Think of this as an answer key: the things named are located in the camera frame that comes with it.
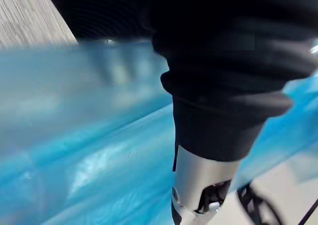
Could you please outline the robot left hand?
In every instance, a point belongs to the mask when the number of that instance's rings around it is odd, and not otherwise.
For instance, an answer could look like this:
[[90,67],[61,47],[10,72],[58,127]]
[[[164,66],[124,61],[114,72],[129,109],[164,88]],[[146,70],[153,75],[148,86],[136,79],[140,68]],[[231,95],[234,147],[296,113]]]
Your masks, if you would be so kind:
[[318,0],[51,0],[78,41],[150,38],[168,71],[175,149],[171,213],[205,225],[222,206],[284,86],[318,68]]

